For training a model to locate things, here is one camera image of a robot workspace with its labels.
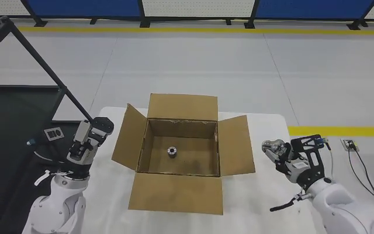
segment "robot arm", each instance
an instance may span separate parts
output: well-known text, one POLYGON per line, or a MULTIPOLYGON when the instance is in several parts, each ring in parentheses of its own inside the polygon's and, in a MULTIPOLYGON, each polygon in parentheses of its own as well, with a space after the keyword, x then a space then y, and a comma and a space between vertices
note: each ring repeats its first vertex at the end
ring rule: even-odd
POLYGON ((82 121, 61 171, 46 170, 36 182, 38 185, 50 175, 51 194, 38 197, 30 210, 22 234, 80 234, 86 199, 83 191, 88 186, 89 168, 98 147, 113 132, 108 118, 96 117, 91 123, 82 121))
POLYGON ((320 135, 293 139, 291 143, 282 140, 263 142, 262 151, 275 163, 276 169, 305 191, 271 211, 289 207, 294 200, 309 199, 320 213, 328 234, 374 234, 374 204, 357 201, 341 184, 324 176, 318 150, 325 143, 327 141, 320 135))

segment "wall socket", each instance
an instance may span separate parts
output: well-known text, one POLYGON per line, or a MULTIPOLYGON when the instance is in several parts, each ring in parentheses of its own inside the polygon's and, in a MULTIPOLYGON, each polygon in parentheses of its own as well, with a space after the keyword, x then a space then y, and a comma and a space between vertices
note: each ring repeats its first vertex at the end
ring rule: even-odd
POLYGON ((354 152, 355 151, 354 149, 349 149, 348 148, 348 146, 349 146, 348 142, 350 140, 353 141, 353 144, 355 144, 355 146, 356 146, 357 152, 359 152, 360 149, 358 148, 358 145, 357 145, 357 143, 354 140, 352 140, 352 139, 340 139, 341 144, 343 145, 343 148, 345 149, 345 151, 350 151, 350 152, 354 152))

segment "cable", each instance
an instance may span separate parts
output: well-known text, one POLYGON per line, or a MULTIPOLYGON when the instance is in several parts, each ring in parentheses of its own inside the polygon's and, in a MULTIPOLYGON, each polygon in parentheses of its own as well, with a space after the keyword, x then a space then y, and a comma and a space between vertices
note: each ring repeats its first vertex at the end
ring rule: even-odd
POLYGON ((368 170, 366 169, 365 163, 363 163, 362 158, 361 158, 360 154, 357 152, 357 150, 355 150, 355 152, 356 152, 357 156, 359 157, 359 159, 360 159, 360 161, 361 161, 361 163, 362 163, 362 165, 363 165, 363 168, 365 169, 365 175, 366 175, 366 178, 368 179, 369 184, 370 184, 370 186, 372 187, 372 189, 373 189, 373 191, 374 191, 374 187, 373 187, 373 184, 372 184, 372 182, 371 182, 371 180, 370 180, 370 178, 369 178, 368 170))
POLYGON ((334 180, 334 157, 333 157, 333 151, 331 150, 331 147, 328 144, 328 140, 327 139, 324 139, 324 143, 326 144, 327 149, 330 152, 330 157, 331 157, 331 178, 334 180))
POLYGON ((330 157, 331 157, 331 178, 334 180, 334 157, 333 157, 333 151, 329 150, 330 157))
POLYGON ((360 184, 366 189, 366 190, 368 190, 368 192, 369 193, 371 193, 373 196, 374 196, 374 193, 372 192, 372 191, 370 191, 363 183, 362 183, 362 181, 360 180, 360 178, 358 178, 358 176, 357 176, 357 174, 356 174, 356 172, 355 172, 355 169, 353 168, 353 166, 352 166, 352 161, 351 161, 351 154, 350 154, 350 151, 349 151, 349 149, 348 149, 348 158, 349 158, 349 164, 351 165, 351 168, 352 168, 352 171, 353 171, 353 173, 355 174, 355 176, 356 176, 356 178, 357 178, 357 180, 360 182, 360 184))
POLYGON ((52 159, 48 159, 48 158, 46 158, 46 157, 43 157, 42 155, 38 154, 37 151, 34 151, 34 154, 35 154, 37 157, 41 158, 41 159, 44 159, 44 160, 47 160, 47 161, 54 161, 54 160, 52 160, 52 159))

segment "cardboard box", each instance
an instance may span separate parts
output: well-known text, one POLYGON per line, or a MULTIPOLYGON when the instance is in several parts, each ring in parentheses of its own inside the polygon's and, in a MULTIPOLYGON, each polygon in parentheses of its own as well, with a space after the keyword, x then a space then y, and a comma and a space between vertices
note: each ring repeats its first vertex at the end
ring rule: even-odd
POLYGON ((128 104, 112 160, 136 171, 129 209, 148 211, 222 215, 220 177, 255 172, 247 117, 218 121, 199 95, 151 94, 147 117, 128 104))

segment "table surface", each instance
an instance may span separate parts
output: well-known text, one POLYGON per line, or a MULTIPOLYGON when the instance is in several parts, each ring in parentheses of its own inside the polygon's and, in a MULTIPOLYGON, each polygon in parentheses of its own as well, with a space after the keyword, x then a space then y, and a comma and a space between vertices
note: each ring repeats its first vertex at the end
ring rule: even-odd
MULTIPOLYGON (((317 233, 308 201, 269 212, 300 191, 261 150, 264 140, 290 140, 284 117, 273 114, 219 112, 219 120, 247 115, 256 166, 254 174, 222 178, 224 215, 128 210, 135 172, 111 161, 125 110, 105 107, 100 112, 115 129, 99 148, 90 170, 82 233, 317 233)), ((138 110, 147 114, 147 109, 138 110)))

